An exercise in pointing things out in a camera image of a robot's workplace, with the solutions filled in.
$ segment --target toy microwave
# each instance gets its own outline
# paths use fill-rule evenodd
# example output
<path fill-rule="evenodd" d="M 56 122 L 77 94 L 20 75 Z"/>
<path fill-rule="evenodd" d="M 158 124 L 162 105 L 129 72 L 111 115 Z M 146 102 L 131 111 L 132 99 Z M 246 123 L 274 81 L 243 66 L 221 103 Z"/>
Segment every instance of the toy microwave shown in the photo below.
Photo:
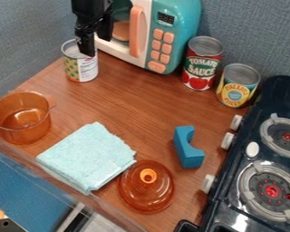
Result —
<path fill-rule="evenodd" d="M 200 14 L 199 0 L 113 0 L 112 39 L 95 36 L 95 44 L 128 63 L 171 73 L 196 35 Z"/>

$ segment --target wooden countertop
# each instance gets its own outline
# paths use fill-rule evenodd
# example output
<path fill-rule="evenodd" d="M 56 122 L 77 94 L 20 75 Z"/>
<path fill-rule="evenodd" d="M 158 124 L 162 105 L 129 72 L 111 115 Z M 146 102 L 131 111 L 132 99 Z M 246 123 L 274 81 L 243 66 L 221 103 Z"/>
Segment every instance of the wooden countertop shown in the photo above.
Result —
<path fill-rule="evenodd" d="M 193 92 L 181 82 L 179 73 L 159 75 L 103 52 L 99 56 L 100 73 L 91 82 L 68 81 L 63 59 L 59 59 L 16 88 L 51 94 L 57 100 L 51 112 L 53 126 L 46 136 L 17 148 L 35 157 L 84 124 L 98 121 L 136 150 L 137 160 L 156 160 L 166 166 L 175 179 L 176 192 L 171 206 L 156 215 L 142 215 L 128 208 L 119 198 L 116 179 L 94 194 L 149 231 L 173 231 L 181 219 L 198 222 L 207 200 L 199 190 L 203 178 L 217 173 L 227 155 L 220 143 L 234 114 L 243 115 L 246 109 L 222 105 L 214 90 Z M 199 169 L 183 169 L 179 165 L 172 140 L 174 129 L 179 125 L 196 128 L 191 144 L 206 153 Z M 61 187 L 89 202 L 71 188 Z M 116 220 L 111 209 L 103 211 L 103 215 Z"/>

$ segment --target tomato sauce can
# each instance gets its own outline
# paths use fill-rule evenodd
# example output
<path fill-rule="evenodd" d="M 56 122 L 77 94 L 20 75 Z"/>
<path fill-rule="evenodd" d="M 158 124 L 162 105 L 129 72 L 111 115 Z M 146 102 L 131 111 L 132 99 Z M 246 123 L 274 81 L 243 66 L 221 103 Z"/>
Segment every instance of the tomato sauce can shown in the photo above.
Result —
<path fill-rule="evenodd" d="M 88 82 L 97 77 L 99 72 L 97 50 L 95 50 L 94 57 L 80 53 L 74 39 L 65 42 L 61 50 L 65 76 L 69 80 L 73 82 Z"/>
<path fill-rule="evenodd" d="M 254 68 L 242 63 L 231 63 L 221 76 L 216 90 L 217 98 L 232 108 L 247 106 L 260 80 L 261 76 Z"/>
<path fill-rule="evenodd" d="M 214 81 L 222 59 L 221 42 L 209 36 L 189 40 L 182 81 L 192 90 L 205 91 Z"/>

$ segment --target stove burner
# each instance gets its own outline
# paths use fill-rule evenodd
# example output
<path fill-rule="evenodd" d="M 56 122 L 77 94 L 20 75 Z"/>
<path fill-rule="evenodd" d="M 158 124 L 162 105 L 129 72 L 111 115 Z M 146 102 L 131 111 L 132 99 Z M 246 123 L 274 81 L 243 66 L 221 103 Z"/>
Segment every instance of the stove burner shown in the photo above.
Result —
<path fill-rule="evenodd" d="M 276 186 L 267 186 L 266 187 L 266 194 L 271 198 L 276 198 L 278 196 L 279 189 Z"/>
<path fill-rule="evenodd" d="M 286 141 L 290 141 L 290 133 L 286 132 L 282 135 L 283 139 Z"/>
<path fill-rule="evenodd" d="M 256 174 L 249 180 L 249 188 L 258 204 L 275 212 L 290 209 L 289 184 L 272 173 Z"/>
<path fill-rule="evenodd" d="M 260 127 L 262 141 L 279 155 L 290 158 L 290 119 L 279 118 L 276 113 Z"/>
<path fill-rule="evenodd" d="M 265 163 L 254 162 L 242 173 L 240 197 L 257 214 L 290 223 L 290 175 Z"/>

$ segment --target microwave keypad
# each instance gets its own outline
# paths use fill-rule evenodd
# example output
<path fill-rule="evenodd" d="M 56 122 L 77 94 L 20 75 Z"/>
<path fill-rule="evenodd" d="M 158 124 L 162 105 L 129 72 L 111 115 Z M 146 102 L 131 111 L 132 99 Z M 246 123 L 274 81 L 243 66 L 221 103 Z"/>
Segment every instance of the microwave keypad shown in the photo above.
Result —
<path fill-rule="evenodd" d="M 158 60 L 159 57 L 160 57 L 160 52 L 158 52 L 158 51 L 151 51 L 150 57 L 151 57 L 151 59 Z"/>
<path fill-rule="evenodd" d="M 152 41 L 152 49 L 160 50 L 160 48 L 161 48 L 161 42 L 158 40 L 153 40 Z"/>
<path fill-rule="evenodd" d="M 164 33 L 160 29 L 155 29 L 152 36 L 154 40 L 151 44 L 152 51 L 150 57 L 154 61 L 150 61 L 148 66 L 151 70 L 157 73 L 164 73 L 167 69 L 166 64 L 170 61 L 169 55 L 172 52 L 174 34 L 169 32 Z"/>
<path fill-rule="evenodd" d="M 162 35 L 163 35 L 163 31 L 162 30 L 160 30 L 160 29 L 155 29 L 154 30 L 153 37 L 156 40 L 161 40 L 162 39 Z"/>

